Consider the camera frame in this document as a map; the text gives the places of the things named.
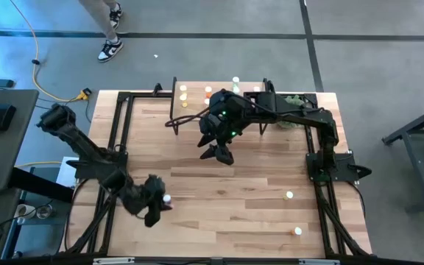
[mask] person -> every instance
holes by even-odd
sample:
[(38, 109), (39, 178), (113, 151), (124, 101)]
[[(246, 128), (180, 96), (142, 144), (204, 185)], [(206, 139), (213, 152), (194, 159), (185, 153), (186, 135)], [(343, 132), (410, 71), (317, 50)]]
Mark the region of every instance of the person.
[[(93, 20), (101, 27), (107, 40), (97, 60), (101, 63), (112, 59), (124, 47), (121, 38), (116, 34), (122, 17), (122, 7), (116, 0), (78, 0), (88, 11)], [(109, 17), (105, 15), (106, 5), (110, 8)]]

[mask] black and white sneaker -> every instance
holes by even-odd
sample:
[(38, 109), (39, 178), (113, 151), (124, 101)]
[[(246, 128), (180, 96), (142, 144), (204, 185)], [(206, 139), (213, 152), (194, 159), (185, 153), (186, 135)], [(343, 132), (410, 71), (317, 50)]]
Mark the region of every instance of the black and white sneaker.
[(115, 10), (110, 10), (110, 13), (109, 13), (110, 25), (114, 29), (117, 29), (117, 27), (119, 26), (121, 17), (122, 17), (122, 7), (119, 3), (117, 3), (117, 8)]
[(106, 40), (106, 43), (102, 47), (102, 51), (97, 57), (97, 60), (101, 63), (107, 62), (116, 56), (116, 54), (124, 47), (122, 40), (118, 38), (117, 43), (111, 43), (109, 40)]

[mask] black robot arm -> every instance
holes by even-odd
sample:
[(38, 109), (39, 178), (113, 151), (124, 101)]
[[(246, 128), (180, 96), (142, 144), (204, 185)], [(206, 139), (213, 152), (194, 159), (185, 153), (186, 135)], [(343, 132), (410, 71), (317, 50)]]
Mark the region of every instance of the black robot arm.
[(164, 182), (151, 174), (143, 185), (135, 185), (127, 172), (128, 154), (124, 146), (119, 151), (100, 148), (78, 129), (75, 122), (76, 115), (69, 107), (54, 104), (40, 117), (37, 126), (66, 142), (79, 155), (78, 161), (67, 162), (77, 169), (78, 178), (97, 179), (109, 194), (119, 197), (132, 215), (148, 207), (145, 225), (153, 226), (160, 220), (161, 211), (171, 209), (163, 201)]
[(199, 122), (203, 134), (198, 146), (213, 140), (201, 156), (202, 159), (216, 157), (218, 161), (231, 165), (233, 155), (226, 147), (232, 139), (241, 135), (252, 123), (274, 124), (290, 121), (319, 129), (320, 150), (317, 152), (316, 165), (325, 171), (336, 167), (333, 147), (338, 144), (336, 123), (331, 112), (322, 108), (315, 109), (291, 105), (274, 92), (246, 92), (244, 96), (221, 90), (211, 97), (210, 110)]

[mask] wooden table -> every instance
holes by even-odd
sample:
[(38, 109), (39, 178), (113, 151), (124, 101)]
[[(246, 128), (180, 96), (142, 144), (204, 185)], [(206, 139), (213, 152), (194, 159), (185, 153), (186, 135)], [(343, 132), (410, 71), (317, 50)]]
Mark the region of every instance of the wooden table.
[[(188, 108), (175, 99), (174, 115), (195, 114), (205, 107), (204, 88), (231, 88), (231, 82), (178, 82), (188, 87)], [(250, 91), (259, 82), (241, 82)], [(118, 91), (100, 91), (89, 137), (107, 146)], [(336, 152), (348, 149), (336, 94), (317, 93), (319, 107), (333, 113), (339, 134)], [(323, 258), (322, 235), (313, 184), (308, 180), (303, 128), (282, 130), (269, 125), (260, 136), (252, 124), (230, 145), (235, 163), (200, 160), (207, 148), (198, 148), (198, 123), (180, 126), (179, 135), (164, 127), (169, 120), (170, 99), (136, 99), (127, 141), (128, 169), (136, 183), (158, 174), (171, 194), (174, 210), (164, 212), (152, 228), (128, 214), (118, 204), (109, 255), (178, 257)], [(122, 128), (125, 105), (119, 128)], [(121, 129), (118, 132), (120, 141)], [(287, 191), (294, 198), (283, 200)], [(79, 192), (70, 222), (72, 245), (93, 217), (98, 185), (90, 180)], [(367, 229), (356, 191), (335, 183), (342, 223), (367, 252)], [(301, 227), (301, 236), (289, 231)], [(332, 246), (336, 240), (329, 226)], [(98, 235), (98, 244), (102, 231)]]

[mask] white sock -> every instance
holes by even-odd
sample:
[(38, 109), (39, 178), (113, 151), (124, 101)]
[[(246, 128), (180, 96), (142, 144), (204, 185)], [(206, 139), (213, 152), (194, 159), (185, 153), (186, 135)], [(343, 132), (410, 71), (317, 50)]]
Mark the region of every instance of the white sock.
[(116, 8), (114, 8), (114, 11), (119, 11), (121, 9), (121, 6), (119, 5), (119, 3), (116, 3)]
[(112, 44), (116, 44), (116, 43), (118, 43), (119, 38), (118, 38), (118, 37), (116, 37), (115, 39), (108, 40), (108, 41), (109, 41), (109, 42), (111, 42)]

